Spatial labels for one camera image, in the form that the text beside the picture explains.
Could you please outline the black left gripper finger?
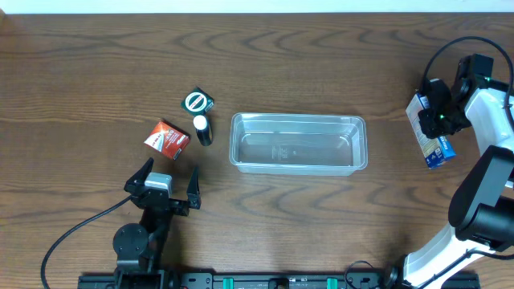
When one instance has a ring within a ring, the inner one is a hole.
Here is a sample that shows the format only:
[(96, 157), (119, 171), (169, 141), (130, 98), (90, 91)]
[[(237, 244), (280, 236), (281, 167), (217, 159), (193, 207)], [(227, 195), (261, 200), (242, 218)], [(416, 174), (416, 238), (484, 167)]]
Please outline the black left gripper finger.
[(154, 159), (150, 157), (145, 164), (135, 172), (124, 185), (124, 191), (131, 195), (142, 195), (145, 191), (145, 181), (152, 172)]
[(195, 210), (199, 210), (201, 208), (201, 195), (199, 189), (198, 173), (199, 169), (198, 167), (195, 167), (190, 178), (190, 183), (188, 184), (188, 188), (186, 190), (188, 206), (191, 209)]

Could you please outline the blue fever patch box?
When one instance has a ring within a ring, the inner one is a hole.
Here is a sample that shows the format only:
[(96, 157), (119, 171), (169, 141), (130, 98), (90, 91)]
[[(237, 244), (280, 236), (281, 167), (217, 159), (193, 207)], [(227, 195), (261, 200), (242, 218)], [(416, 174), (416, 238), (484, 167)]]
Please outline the blue fever patch box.
[(437, 138), (429, 139), (422, 132), (418, 113), (426, 108), (429, 108), (428, 99), (415, 93), (406, 108), (406, 114), (422, 150), (427, 167), (429, 169), (436, 169), (454, 158), (456, 153), (446, 137), (438, 136)]

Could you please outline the red medicine box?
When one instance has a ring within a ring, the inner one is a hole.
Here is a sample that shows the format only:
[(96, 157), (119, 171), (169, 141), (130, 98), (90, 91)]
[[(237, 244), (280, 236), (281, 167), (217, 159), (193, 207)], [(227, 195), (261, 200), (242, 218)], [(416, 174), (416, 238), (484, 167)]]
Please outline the red medicine box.
[(160, 120), (144, 144), (172, 160), (177, 160), (190, 142), (190, 136), (165, 120)]

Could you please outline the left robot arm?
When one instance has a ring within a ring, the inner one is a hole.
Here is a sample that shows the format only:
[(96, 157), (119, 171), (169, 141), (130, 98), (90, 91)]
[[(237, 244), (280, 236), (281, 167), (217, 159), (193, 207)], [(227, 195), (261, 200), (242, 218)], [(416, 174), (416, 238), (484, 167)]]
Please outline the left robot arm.
[(125, 183), (124, 191), (131, 202), (143, 210), (138, 223), (122, 226), (114, 235), (112, 246), (116, 252), (115, 289), (169, 288), (178, 284), (177, 278), (161, 268), (161, 256), (174, 216), (188, 216), (198, 210), (202, 201), (198, 174), (194, 168), (186, 190), (187, 199), (172, 198), (170, 175), (154, 173), (153, 159), (134, 173)]

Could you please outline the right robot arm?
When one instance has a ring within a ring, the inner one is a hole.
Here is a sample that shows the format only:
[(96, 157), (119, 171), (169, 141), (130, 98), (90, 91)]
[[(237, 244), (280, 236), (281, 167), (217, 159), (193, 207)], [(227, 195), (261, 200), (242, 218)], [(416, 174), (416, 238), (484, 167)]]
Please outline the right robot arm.
[(494, 60), (473, 54), (459, 61), (455, 81), (426, 80), (406, 114), (434, 169), (455, 155), (448, 135), (473, 128), (480, 158), (455, 191), (448, 222), (424, 247), (393, 267), (388, 288), (477, 288), (475, 277), (457, 274), (475, 260), (512, 259), (513, 186), (512, 91), (492, 78)]

